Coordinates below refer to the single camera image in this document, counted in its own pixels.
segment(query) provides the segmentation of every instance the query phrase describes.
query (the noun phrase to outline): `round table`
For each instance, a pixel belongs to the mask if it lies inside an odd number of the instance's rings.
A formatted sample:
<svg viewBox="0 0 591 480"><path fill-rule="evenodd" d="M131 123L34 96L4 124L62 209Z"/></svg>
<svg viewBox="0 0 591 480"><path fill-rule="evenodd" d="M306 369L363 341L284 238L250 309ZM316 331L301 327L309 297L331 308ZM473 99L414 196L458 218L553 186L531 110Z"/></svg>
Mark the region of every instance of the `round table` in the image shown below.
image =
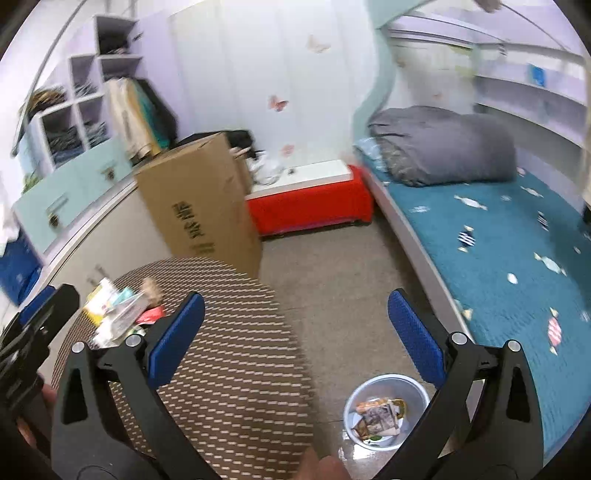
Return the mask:
<svg viewBox="0 0 591 480"><path fill-rule="evenodd" d="M187 293L200 293L205 321L160 398L197 451L222 478L288 480L312 440L311 382L274 292L209 258L169 258L114 281L141 288L152 277L170 314ZM58 386L70 348L95 327L81 313L53 371ZM134 446L150 454L121 386L111 389Z"/></svg>

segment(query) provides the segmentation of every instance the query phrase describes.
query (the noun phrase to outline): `plastic bag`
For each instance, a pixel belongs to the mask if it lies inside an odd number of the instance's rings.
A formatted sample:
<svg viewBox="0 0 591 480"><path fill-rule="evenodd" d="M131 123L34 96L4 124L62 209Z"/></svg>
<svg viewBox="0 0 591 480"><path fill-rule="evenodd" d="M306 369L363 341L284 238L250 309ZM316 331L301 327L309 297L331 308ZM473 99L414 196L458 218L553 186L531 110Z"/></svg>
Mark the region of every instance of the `plastic bag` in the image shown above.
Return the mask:
<svg viewBox="0 0 591 480"><path fill-rule="evenodd" d="M271 185L279 180L284 166L278 158L271 158L266 152L260 152L256 160L249 161L252 178L259 185Z"/></svg>

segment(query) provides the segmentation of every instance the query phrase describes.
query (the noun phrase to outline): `light blue cabinet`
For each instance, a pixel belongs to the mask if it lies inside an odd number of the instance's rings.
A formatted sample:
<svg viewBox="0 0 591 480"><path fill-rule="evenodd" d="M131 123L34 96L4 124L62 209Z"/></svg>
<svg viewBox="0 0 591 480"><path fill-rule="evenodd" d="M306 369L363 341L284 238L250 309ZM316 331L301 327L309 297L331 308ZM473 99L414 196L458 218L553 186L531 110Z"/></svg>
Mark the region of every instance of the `light blue cabinet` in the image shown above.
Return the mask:
<svg viewBox="0 0 591 480"><path fill-rule="evenodd" d="M91 148L74 161L87 191L88 203L94 202L131 173L131 163L118 137Z"/></svg>
<svg viewBox="0 0 591 480"><path fill-rule="evenodd" d="M35 250L42 254L92 202L131 173L118 137L59 167L14 204Z"/></svg>

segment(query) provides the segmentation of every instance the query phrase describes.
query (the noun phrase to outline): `gray comforter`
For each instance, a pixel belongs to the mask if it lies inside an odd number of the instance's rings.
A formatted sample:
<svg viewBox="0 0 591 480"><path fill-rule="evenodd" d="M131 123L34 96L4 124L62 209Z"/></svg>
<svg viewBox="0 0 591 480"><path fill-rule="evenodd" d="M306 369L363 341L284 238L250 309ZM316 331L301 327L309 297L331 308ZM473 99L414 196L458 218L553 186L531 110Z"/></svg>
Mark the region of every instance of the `gray comforter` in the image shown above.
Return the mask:
<svg viewBox="0 0 591 480"><path fill-rule="evenodd" d="M491 115L431 106L391 108L369 123L390 173L409 186L515 177L515 145Z"/></svg>

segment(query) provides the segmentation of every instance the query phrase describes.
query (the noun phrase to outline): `blue gripper pad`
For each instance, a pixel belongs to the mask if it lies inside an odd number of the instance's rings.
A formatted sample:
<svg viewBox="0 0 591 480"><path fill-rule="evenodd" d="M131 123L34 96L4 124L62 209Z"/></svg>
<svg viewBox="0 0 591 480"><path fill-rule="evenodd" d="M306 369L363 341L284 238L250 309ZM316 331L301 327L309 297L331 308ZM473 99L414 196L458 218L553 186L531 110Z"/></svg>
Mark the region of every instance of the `blue gripper pad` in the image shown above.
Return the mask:
<svg viewBox="0 0 591 480"><path fill-rule="evenodd" d="M20 317L18 318L21 326L25 326L31 321L33 316L37 313L37 310L43 307L43 304L51 298L55 291L56 289L54 287L48 285L43 290L41 290L34 299L30 301L29 305L21 310Z"/></svg>
<svg viewBox="0 0 591 480"><path fill-rule="evenodd" d="M197 335L205 319L203 297L198 293L192 294L173 315L176 318L148 354L148 385L153 389L170 383Z"/></svg>
<svg viewBox="0 0 591 480"><path fill-rule="evenodd" d="M441 387L446 379L443 354L400 292L390 294L388 316L423 380Z"/></svg>

